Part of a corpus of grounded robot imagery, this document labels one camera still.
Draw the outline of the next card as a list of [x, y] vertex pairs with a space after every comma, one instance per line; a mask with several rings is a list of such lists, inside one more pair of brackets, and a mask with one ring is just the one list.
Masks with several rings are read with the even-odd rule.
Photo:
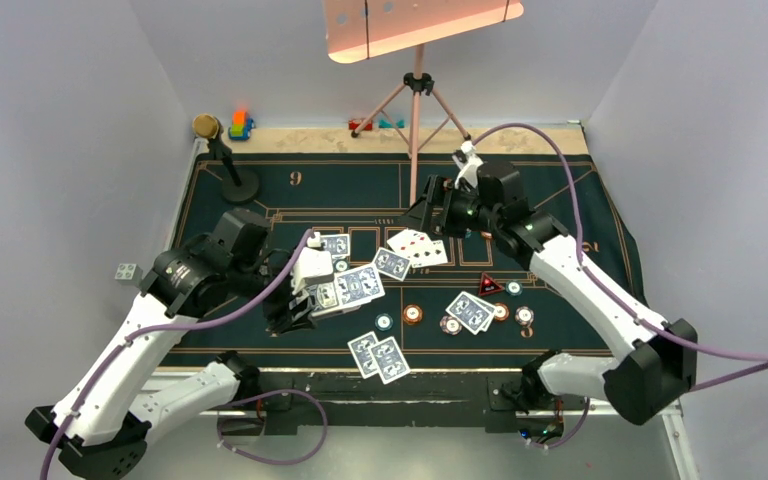
[[342, 307], [362, 305], [385, 295], [379, 272], [371, 263], [338, 273], [334, 283]]

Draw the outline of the red triangular dealer button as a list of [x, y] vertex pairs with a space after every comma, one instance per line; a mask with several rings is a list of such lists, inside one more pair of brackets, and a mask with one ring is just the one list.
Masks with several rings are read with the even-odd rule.
[[487, 272], [481, 273], [478, 293], [477, 293], [479, 297], [486, 297], [489, 295], [504, 293], [505, 291], [506, 291], [506, 287], [503, 283], [496, 281]]

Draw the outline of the green poker chip stack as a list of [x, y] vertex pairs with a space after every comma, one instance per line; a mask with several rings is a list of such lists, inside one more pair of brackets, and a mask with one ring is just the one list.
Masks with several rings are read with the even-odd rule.
[[379, 331], [388, 331], [393, 327], [394, 320], [388, 314], [379, 314], [375, 318], [374, 325]]

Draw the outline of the orange poker chip stack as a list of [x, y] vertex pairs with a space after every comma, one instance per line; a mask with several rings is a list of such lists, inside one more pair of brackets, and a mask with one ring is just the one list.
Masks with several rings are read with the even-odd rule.
[[423, 320], [423, 310], [415, 304], [406, 305], [402, 311], [402, 321], [407, 325], [416, 325]]

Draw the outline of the pink poker chip stack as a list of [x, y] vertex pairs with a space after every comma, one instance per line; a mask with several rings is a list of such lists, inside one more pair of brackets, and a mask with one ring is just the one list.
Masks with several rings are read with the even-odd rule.
[[440, 320], [440, 328], [447, 335], [458, 335], [462, 330], [462, 324], [451, 316], [444, 316]]

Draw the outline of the blue playing card deck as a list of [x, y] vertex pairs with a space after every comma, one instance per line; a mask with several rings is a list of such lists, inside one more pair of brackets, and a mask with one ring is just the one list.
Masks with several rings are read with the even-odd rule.
[[318, 320], [344, 313], [333, 282], [304, 287], [289, 306], [296, 319], [301, 314], [307, 319]]

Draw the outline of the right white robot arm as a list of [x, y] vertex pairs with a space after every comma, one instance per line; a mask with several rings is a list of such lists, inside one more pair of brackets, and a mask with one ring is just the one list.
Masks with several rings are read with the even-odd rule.
[[517, 409], [575, 395], [606, 401], [626, 421], [643, 425], [695, 386], [695, 328], [684, 319], [667, 322], [605, 274], [555, 217], [529, 205], [510, 163], [478, 166], [470, 187], [430, 176], [399, 222], [453, 238], [490, 233], [498, 250], [554, 288], [610, 350], [610, 358], [559, 351], [535, 358], [523, 366], [518, 389], [502, 393]]

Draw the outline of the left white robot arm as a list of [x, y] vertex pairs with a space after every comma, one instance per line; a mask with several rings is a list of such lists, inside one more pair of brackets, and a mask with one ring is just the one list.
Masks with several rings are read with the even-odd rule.
[[274, 262], [269, 235], [264, 217], [232, 209], [212, 231], [156, 257], [91, 369], [60, 401], [26, 417], [26, 427], [47, 446], [41, 478], [59, 461], [82, 479], [120, 479], [152, 444], [197, 414], [244, 409], [267, 397], [259, 369], [233, 351], [162, 390], [142, 389], [187, 333], [224, 326], [257, 308], [272, 334], [311, 326], [308, 290], [332, 281], [331, 254], [307, 230]]

